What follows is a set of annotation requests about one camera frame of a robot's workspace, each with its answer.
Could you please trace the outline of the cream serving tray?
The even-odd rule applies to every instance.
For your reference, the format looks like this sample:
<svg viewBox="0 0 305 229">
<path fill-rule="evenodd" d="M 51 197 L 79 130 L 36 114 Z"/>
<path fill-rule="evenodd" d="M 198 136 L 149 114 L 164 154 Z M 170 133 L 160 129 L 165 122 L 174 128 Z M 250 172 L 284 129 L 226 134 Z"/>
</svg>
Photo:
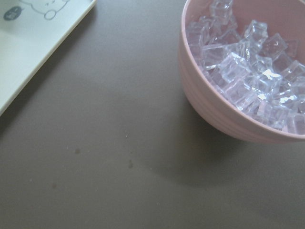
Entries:
<svg viewBox="0 0 305 229">
<path fill-rule="evenodd" d="M 95 6 L 94 0 L 0 2 L 0 112 Z"/>
</svg>

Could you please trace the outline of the clear plastic ice cubes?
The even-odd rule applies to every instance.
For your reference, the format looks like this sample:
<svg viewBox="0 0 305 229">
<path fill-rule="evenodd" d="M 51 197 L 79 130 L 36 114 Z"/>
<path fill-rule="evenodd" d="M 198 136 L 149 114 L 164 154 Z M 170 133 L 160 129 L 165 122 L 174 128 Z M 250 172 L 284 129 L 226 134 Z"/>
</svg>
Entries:
<svg viewBox="0 0 305 229">
<path fill-rule="evenodd" d="M 223 99 L 255 122 L 304 135 L 304 4 L 193 0 L 187 13 L 190 55 Z"/>
</svg>

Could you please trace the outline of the pink ribbed bowl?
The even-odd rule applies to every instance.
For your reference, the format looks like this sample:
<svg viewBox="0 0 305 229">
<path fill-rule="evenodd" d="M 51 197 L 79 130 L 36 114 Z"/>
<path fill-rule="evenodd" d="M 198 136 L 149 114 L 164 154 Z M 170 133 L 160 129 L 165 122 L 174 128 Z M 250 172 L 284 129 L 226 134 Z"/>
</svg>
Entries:
<svg viewBox="0 0 305 229">
<path fill-rule="evenodd" d="M 219 131 L 239 140 L 280 144 L 303 142 L 304 135 L 295 135 L 269 128 L 246 116 L 227 102 L 207 81 L 197 66 L 186 38 L 185 28 L 200 16 L 209 13 L 209 0 L 188 0 L 183 8 L 178 44 L 178 65 L 184 93 L 195 111 Z M 234 14 L 243 30 L 251 20 L 268 23 L 269 33 L 280 33 L 285 39 L 301 43 L 297 53 L 299 61 L 305 60 L 305 33 L 297 23 L 305 21 L 303 0 L 236 0 Z"/>
</svg>

